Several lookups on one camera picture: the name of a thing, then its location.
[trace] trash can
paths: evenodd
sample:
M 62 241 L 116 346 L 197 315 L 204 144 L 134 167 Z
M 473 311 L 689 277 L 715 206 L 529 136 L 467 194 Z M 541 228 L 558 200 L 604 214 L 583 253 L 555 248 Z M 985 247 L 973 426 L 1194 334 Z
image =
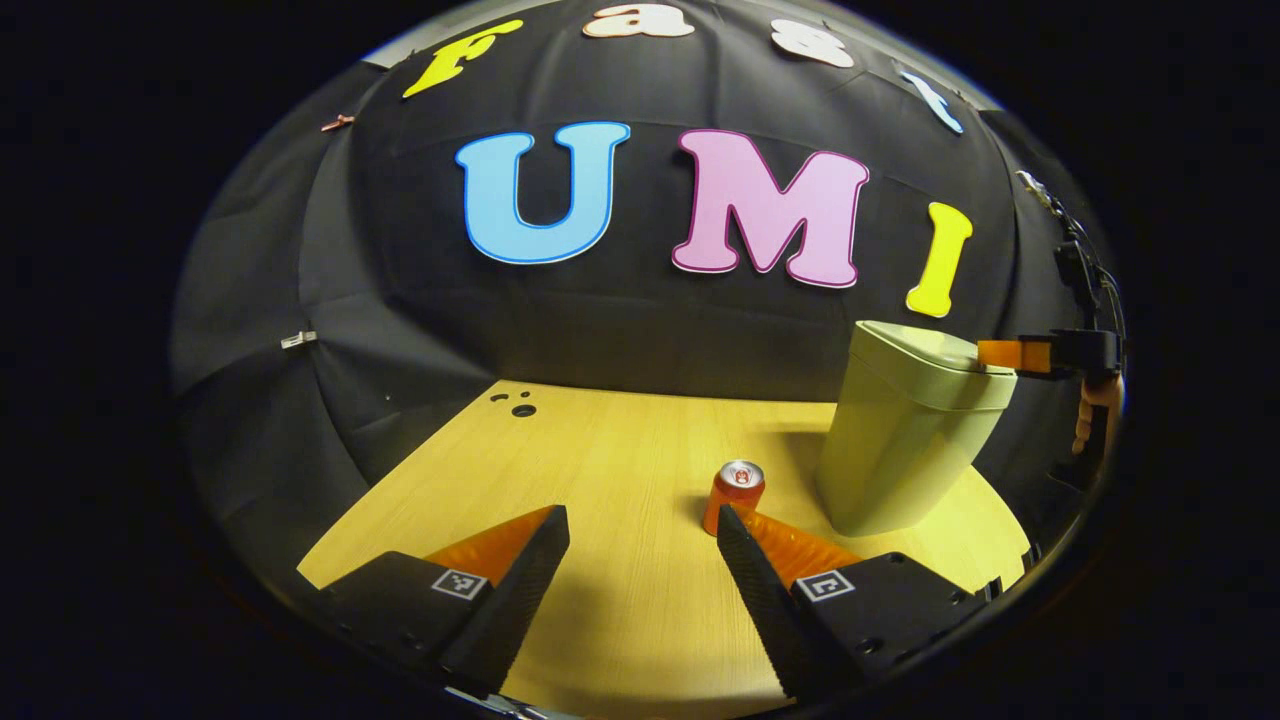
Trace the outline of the trash can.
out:
M 982 450 L 1016 382 L 957 337 L 856 323 L 818 461 L 832 528 L 868 536 L 920 521 Z

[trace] wooden table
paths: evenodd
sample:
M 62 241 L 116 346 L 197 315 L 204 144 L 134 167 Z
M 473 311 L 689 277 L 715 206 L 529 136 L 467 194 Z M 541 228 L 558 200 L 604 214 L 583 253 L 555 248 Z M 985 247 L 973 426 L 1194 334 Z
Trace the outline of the wooden table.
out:
M 508 397 L 490 400 L 498 393 Z M 524 404 L 536 413 L 515 416 Z M 760 512 L 864 557 L 905 552 L 969 591 L 996 575 L 1012 584 L 1028 550 L 1021 527 L 972 468 L 919 525 L 837 536 L 813 486 L 835 409 L 499 380 L 374 486 L 298 571 L 324 587 L 388 550 L 424 556 L 561 503 L 568 552 L 503 694 L 611 719 L 778 707 L 788 701 L 700 525 L 723 462 L 741 457 L 764 469 Z

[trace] letter u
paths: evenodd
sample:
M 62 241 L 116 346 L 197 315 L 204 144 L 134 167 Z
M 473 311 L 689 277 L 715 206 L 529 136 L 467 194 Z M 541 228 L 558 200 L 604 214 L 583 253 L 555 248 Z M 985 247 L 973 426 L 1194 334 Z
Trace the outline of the letter u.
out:
M 613 149 L 628 137 L 630 127 L 608 122 L 576 123 L 556 133 L 556 142 L 570 149 L 570 205 L 550 225 L 526 223 L 516 206 L 520 156 L 534 146 L 531 135 L 495 135 L 463 146 L 454 159 L 466 169 L 471 243 L 513 265 L 558 263 L 590 250 L 613 211 Z

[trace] orange soda can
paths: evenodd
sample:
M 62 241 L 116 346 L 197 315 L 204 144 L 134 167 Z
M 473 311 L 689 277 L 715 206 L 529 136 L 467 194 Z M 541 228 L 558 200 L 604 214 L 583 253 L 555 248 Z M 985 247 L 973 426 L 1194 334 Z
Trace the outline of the orange soda can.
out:
M 719 509 L 726 502 L 745 505 L 751 510 L 764 495 L 764 470 L 755 462 L 731 460 L 716 473 L 712 495 L 703 514 L 703 529 L 714 536 L 719 527 Z

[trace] trash can lid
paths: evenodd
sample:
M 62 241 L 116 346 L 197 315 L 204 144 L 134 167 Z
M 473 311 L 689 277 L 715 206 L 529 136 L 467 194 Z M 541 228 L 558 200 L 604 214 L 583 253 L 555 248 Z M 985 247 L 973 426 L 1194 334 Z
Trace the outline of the trash can lid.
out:
M 876 320 L 860 320 L 858 327 L 872 333 L 877 338 L 934 365 L 964 370 L 968 373 L 984 373 L 988 375 L 1012 375 L 1010 368 L 998 365 L 983 365 L 978 361 L 978 346 L 950 336 L 943 332 L 925 328 L 913 328 L 910 325 L 895 325 Z
M 854 357 L 911 401 L 936 410 L 1004 410 L 1018 374 L 978 363 L 978 346 L 925 328 L 859 320 Z

